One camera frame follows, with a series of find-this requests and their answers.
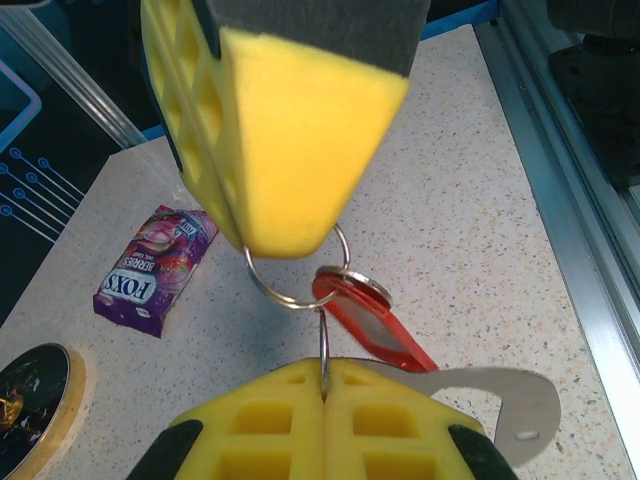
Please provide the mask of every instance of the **blue line pattern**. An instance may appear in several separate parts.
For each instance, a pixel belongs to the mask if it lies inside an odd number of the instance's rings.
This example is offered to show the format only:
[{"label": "blue line pattern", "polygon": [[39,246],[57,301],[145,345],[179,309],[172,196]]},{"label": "blue line pattern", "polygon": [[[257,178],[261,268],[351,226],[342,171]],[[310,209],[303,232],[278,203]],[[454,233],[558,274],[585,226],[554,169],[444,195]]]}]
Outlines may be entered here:
[{"label": "blue line pattern", "polygon": [[27,165],[30,171],[23,175],[20,169],[12,171],[7,163],[0,162],[0,176],[8,177],[15,184],[11,195],[0,192],[0,217],[12,218],[50,243],[55,243],[84,198],[84,193],[44,157],[31,162],[16,147],[9,149],[9,156]]}]

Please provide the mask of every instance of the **key ring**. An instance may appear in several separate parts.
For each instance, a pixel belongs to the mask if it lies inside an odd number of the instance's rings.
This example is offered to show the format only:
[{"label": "key ring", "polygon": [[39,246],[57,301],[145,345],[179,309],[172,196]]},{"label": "key ring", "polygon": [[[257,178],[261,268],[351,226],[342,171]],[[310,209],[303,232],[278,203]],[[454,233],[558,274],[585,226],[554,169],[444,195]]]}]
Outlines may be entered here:
[{"label": "key ring", "polygon": [[325,265],[316,270],[316,277],[322,274],[335,275],[349,285],[359,285],[361,288],[366,288],[371,293],[379,295],[384,301],[386,301],[389,304],[389,308],[393,306],[393,297],[389,291],[375,280],[362,275],[361,273],[336,267],[334,265]]},{"label": "key ring", "polygon": [[[333,231],[336,232],[338,239],[340,240],[340,244],[342,246],[342,256],[343,256],[343,265],[342,268],[347,270],[349,268],[349,264],[351,263],[351,252],[349,250],[349,244],[347,243],[347,238],[344,236],[342,229],[338,224],[333,227]],[[274,290],[270,286],[268,286],[258,271],[256,270],[255,264],[253,263],[253,257],[251,256],[251,252],[249,251],[249,247],[244,246],[244,258],[247,262],[247,268],[249,269],[249,274],[253,283],[258,287],[258,289],[271,300],[280,305],[291,308],[292,310],[315,310],[317,308],[321,308],[331,300],[336,292],[329,292],[323,298],[316,300],[315,302],[299,302],[293,297],[289,297],[287,295],[283,295],[282,293]]]},{"label": "key ring", "polygon": [[320,314],[320,395],[326,400],[329,393],[329,330],[324,308],[315,311]]}]

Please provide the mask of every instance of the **metal frame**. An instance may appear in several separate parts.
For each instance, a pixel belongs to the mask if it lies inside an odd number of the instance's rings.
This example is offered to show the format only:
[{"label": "metal frame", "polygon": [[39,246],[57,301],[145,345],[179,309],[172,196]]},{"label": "metal frame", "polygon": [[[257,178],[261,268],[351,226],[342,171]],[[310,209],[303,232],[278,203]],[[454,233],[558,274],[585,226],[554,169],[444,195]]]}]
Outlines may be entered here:
[{"label": "metal frame", "polygon": [[634,349],[640,344],[640,310],[633,273],[640,262],[624,253],[634,242],[640,245],[640,236],[625,201],[603,183],[547,70],[547,54],[579,38],[553,30],[545,4],[504,0],[502,18],[477,27],[476,35],[637,475],[640,365]]}]

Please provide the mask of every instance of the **foam pad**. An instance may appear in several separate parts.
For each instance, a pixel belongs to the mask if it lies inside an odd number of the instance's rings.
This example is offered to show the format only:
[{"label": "foam pad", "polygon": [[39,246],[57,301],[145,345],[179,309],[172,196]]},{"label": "foam pad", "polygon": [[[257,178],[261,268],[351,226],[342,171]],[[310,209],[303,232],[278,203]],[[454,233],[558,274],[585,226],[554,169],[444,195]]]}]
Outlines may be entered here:
[{"label": "foam pad", "polygon": [[503,463],[457,446],[452,426],[486,438],[475,419],[346,359],[330,371],[325,403],[320,360],[307,359],[180,415],[128,479],[512,478],[474,477],[466,457]]},{"label": "foam pad", "polygon": [[185,185],[238,249],[313,253],[408,88],[429,0],[143,0]]}]

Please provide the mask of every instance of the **purple candy packet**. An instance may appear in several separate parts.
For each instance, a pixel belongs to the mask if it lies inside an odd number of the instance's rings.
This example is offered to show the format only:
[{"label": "purple candy packet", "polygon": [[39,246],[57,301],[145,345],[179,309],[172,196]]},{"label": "purple candy packet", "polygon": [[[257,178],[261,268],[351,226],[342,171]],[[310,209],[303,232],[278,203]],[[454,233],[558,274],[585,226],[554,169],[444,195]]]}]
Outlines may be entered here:
[{"label": "purple candy packet", "polygon": [[217,233],[205,212],[161,205],[100,285],[93,311],[160,338],[167,312]]}]

